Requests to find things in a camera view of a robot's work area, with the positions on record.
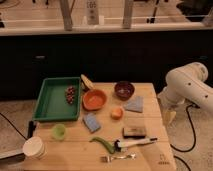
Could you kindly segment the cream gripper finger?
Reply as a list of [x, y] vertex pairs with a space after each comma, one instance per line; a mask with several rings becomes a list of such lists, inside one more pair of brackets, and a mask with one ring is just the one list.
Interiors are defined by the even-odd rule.
[[164, 112], [164, 124], [165, 125], [169, 125], [173, 121], [175, 116], [176, 116], [176, 111], [175, 110], [167, 109]]

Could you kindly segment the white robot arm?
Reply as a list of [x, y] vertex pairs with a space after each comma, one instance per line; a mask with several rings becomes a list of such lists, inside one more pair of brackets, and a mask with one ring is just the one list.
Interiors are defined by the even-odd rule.
[[165, 126], [173, 121], [175, 108], [185, 100], [213, 114], [213, 88], [205, 84], [207, 78], [208, 69], [200, 62], [189, 63], [166, 74], [166, 86], [157, 95]]

